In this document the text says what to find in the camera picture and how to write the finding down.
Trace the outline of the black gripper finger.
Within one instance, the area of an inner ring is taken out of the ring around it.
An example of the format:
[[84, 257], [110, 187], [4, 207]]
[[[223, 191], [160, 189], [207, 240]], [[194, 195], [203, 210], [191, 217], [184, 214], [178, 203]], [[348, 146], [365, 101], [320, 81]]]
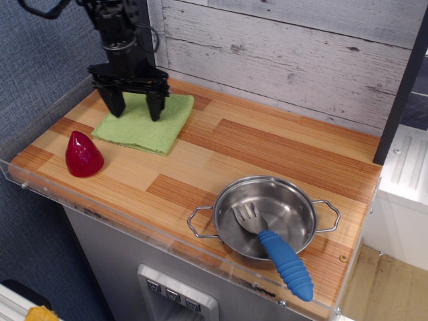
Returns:
[[122, 92], [116, 88], [99, 88], [98, 91], [110, 113], [119, 118], [125, 109]]
[[165, 108], [165, 95], [160, 92], [149, 92], [146, 94], [146, 103], [153, 122], [161, 117], [161, 112]]

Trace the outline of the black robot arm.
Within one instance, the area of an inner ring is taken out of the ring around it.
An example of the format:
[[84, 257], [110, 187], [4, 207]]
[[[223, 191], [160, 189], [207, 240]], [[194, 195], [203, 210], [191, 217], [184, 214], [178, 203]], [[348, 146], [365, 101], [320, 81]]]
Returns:
[[120, 117], [126, 107], [123, 93], [143, 94], [152, 121], [157, 121], [169, 96], [168, 74], [149, 60], [157, 49], [144, 31], [154, 31], [140, 19], [136, 1], [80, 1], [100, 32], [108, 61], [88, 68], [94, 87], [110, 113]]

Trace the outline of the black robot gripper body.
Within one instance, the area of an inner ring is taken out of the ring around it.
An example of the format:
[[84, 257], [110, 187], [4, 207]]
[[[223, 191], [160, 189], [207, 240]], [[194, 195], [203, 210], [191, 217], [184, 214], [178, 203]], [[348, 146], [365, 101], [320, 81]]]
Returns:
[[108, 42], [102, 48], [108, 61], [88, 68], [101, 97], [119, 99], [123, 92], [170, 96], [167, 73], [148, 61], [138, 42]]

